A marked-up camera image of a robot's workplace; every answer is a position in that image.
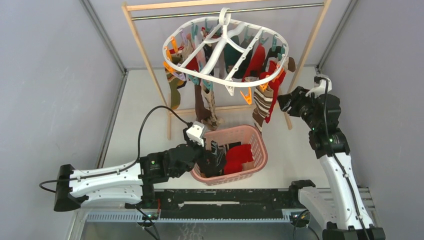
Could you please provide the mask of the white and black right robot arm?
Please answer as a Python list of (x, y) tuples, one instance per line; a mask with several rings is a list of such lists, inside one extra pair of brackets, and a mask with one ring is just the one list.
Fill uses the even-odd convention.
[(375, 225), (363, 203), (350, 147), (338, 127), (340, 99), (328, 92), (320, 96), (307, 92), (297, 87), (289, 94), (279, 95), (277, 102), (283, 112), (301, 118), (309, 127), (309, 144), (325, 172), (333, 205), (306, 180), (292, 182), (296, 190), (289, 194), (289, 203), (295, 208), (305, 206), (316, 222), (313, 229), (321, 240), (384, 240), (383, 228)]

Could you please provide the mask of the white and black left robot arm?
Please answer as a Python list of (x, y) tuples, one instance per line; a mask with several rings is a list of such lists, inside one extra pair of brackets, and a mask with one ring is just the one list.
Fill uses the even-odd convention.
[(78, 170), (64, 164), (57, 176), (53, 210), (70, 212), (95, 202), (125, 202), (149, 209), (157, 200), (155, 184), (179, 178), (195, 166), (217, 173), (225, 164), (222, 148), (213, 145), (207, 150), (196, 143), (179, 144), (114, 167)]

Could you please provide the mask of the wooden clothes rack frame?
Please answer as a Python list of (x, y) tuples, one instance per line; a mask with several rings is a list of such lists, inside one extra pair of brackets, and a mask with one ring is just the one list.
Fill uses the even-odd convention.
[[(135, 25), (135, 21), (139, 21), (139, 20), (150, 20), (150, 19), (167, 19), (167, 18), (178, 18), (178, 17), (189, 17), (189, 16), (203, 16), (203, 15), (213, 15), (213, 14), (217, 14), (216, 12), (202, 12), (202, 13), (187, 13), (187, 14), (180, 14), (180, 15), (153, 15), (152, 17), (132, 17), (131, 12), (135, 12), (135, 11), (146, 11), (146, 10), (156, 10), (156, 9), (170, 9), (170, 8), (184, 8), (184, 7), (193, 7), (193, 6), (207, 6), (207, 5), (225, 5), (225, 4), (236, 4), (236, 3), (247, 3), (247, 2), (264, 2), (266, 0), (188, 0), (188, 1), (177, 1), (177, 2), (165, 2), (165, 3), (152, 3), (152, 4), (142, 4), (142, 5), (128, 5), (126, 2), (124, 2), (121, 6), (122, 11), (125, 15), (125, 18), (128, 22), (128, 25), (130, 27), (130, 30), (133, 34), (133, 37), (135, 39), (135, 42), (138, 46), (138, 49), (141, 53), (141, 56), (143, 58), (143, 61), (146, 65), (146, 68), (150, 74), (151, 79), (153, 80), (153, 83), (156, 86), (156, 89), (159, 93), (159, 96), (161, 97), (162, 102), (169, 107), (169, 103), (165, 100), (165, 97), (163, 95), (162, 89), (159, 85), (157, 76), (154, 73), (153, 67), (151, 65), (150, 59), (148, 57), (147, 51), (142, 43), (140, 34), (137, 30), (137, 27)], [(312, 49), (312, 46), (315, 42), (315, 39), (317, 37), (317, 34), (321, 28), (321, 24), (327, 14), (328, 8), (331, 4), (332, 0), (323, 0), (321, 3), (311, 3), (311, 4), (295, 4), (295, 5), (285, 5), (282, 7), (268, 7), (268, 8), (251, 8), (251, 9), (242, 9), (242, 10), (225, 10), (223, 11), (223, 13), (221, 14), (221, 12), (218, 12), (220, 14), (220, 16), (217, 18), (218, 20), (218, 25), (213, 28), (213, 30), (210, 32), (209, 35), (207, 35), (207, 37), (205, 38), (205, 40), (198, 46), (198, 48), (203, 47), (204, 44), (213, 44), (215, 42), (219, 42), (222, 39), (222, 44), (230, 44), (232, 45), (235, 49), (237, 49), (239, 52), (242, 52), (242, 57), (244, 57), (248, 52), (247, 49), (241, 48), (239, 46), (237, 46), (234, 41), (232, 41), (230, 39), (230, 35), (227, 30), (227, 25), (224, 25), (221, 22), (224, 22), (224, 20), (226, 20), (226, 15), (228, 15), (228, 21), (230, 22), (234, 22), (235, 24), (241, 24), (240, 21), (238, 20), (230, 20), (230, 13), (241, 13), (241, 12), (257, 12), (257, 11), (268, 11), (268, 10), (278, 10), (278, 9), (298, 9), (298, 8), (308, 8), (308, 7), (321, 7), (319, 14), (317, 15), (317, 18), (315, 20), (314, 26), (310, 31), (308, 40), (306, 41), (304, 50), (302, 52), (302, 55), (300, 57), (299, 63), (298, 63), (298, 67), (294, 73), (294, 77), (290, 83), (289, 86), (289, 90), (293, 89), (293, 86), (295, 83), (297, 83), (298, 80), (298, 75), (300, 74), (300, 72), (302, 71), (304, 64), (309, 56), (309, 53)], [(286, 40), (278, 35), (275, 31), (268, 29), (266, 27), (263, 26), (258, 26), (258, 25), (254, 25), (252, 23), (249, 23), (249, 25), (252, 26), (253, 29), (258, 29), (258, 34), (260, 34), (262, 31), (265, 32), (269, 32), (270, 34), (275, 34), (277, 35), (276, 38), (280, 39), (282, 42), (285, 42)], [(219, 29), (222, 28), (222, 37), (221, 38), (217, 38), (217, 39), (210, 39), (210, 37), (212, 37), (213, 34), (215, 34), (215, 32)], [(169, 66), (177, 71), (180, 71), (182, 73), (184, 73), (184, 71), (187, 71), (188, 74), (199, 77), (201, 76), (202, 79), (205, 79), (207, 81), (211, 81), (211, 82), (215, 82), (221, 85), (226, 86), (229, 94), (231, 96), (234, 95), (234, 87), (237, 88), (247, 88), (248, 86), (257, 86), (259, 83), (267, 83), (267, 81), (269, 82), (271, 80), (271, 77), (277, 77), (277, 73), (280, 73), (282, 71), (282, 63), (279, 63), (279, 68), (277, 68), (277, 73), (273, 73), (271, 76), (265, 78), (264, 80), (259, 81), (258, 83), (256, 83), (256, 85), (254, 85), (254, 83), (237, 83), (237, 82), (230, 82), (230, 81), (226, 81), (225, 80), (220, 80), (218, 78), (214, 78), (212, 76), (206, 76), (206, 75), (201, 75), (200, 73), (195, 73), (194, 71), (185, 69), (185, 66), (193, 59), (193, 55), (197, 54), (199, 52), (200, 49), (195, 49), (194, 52), (192, 53), (192, 55), (188, 56), (188, 59), (180, 66), (174, 66), (171, 63), (171, 60), (168, 60), (167, 58), (167, 46), (169, 44), (169, 41), (171, 42), (175, 42), (174, 41), (174, 35), (178, 34), (180, 31), (182, 31), (181, 29), (177, 29), (170, 37), (168, 37), (165, 41), (165, 45), (162, 50), (162, 55), (165, 58), (165, 62), (167, 62), (169, 64)], [(223, 107), (218, 107), (216, 110), (217, 111), (232, 111), (232, 110), (244, 110), (244, 109), (253, 109), (254, 105), (252, 105), (250, 98), (246, 98), (246, 102), (248, 103), (248, 105), (234, 105), (234, 106), (223, 106)], [(175, 113), (167, 113), (167, 139), (171, 140), (172, 139), (172, 134), (171, 134), (171, 130), (172, 130), (172, 116), (177, 117), (177, 114), (190, 114), (190, 113), (194, 113), (195, 109), (183, 109), (183, 110), (178, 110), (175, 111)]]

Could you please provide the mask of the black sock with beige stripes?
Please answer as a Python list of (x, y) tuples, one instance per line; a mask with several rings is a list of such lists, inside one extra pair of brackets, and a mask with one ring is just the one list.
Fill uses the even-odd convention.
[(238, 142), (232, 142), (232, 143), (227, 143), (227, 144), (220, 145), (219, 148), (222, 149), (222, 150), (224, 150), (226, 152), (226, 151), (230, 150), (231, 148), (240, 146), (241, 144), (242, 143), (240, 141), (238, 141)]

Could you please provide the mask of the black sock with tan toe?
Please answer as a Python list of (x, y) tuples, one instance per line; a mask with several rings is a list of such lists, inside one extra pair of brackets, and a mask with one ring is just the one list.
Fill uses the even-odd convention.
[(223, 150), (219, 150), (217, 154), (206, 150), (204, 157), (197, 162), (200, 172), (204, 174), (205, 178), (222, 176), (226, 164), (226, 154)]

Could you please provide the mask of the pink plastic laundry basket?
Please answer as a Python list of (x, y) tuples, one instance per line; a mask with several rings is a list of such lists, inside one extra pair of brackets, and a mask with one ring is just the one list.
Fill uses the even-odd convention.
[(201, 173), (199, 167), (196, 165), (190, 173), (191, 176), (198, 182), (208, 186), (214, 186), (240, 181), (251, 177), (254, 173), (259, 172), (267, 164), (267, 149), (262, 139), (262, 135), (254, 126), (239, 125), (226, 129), (209, 131), (204, 134), (204, 137), (205, 142), (208, 144), (208, 150), (211, 148), (211, 141), (217, 142), (219, 146), (235, 142), (241, 142), (241, 145), (250, 144), (254, 168), (233, 174), (224, 174), (221, 176), (207, 178), (203, 173)]

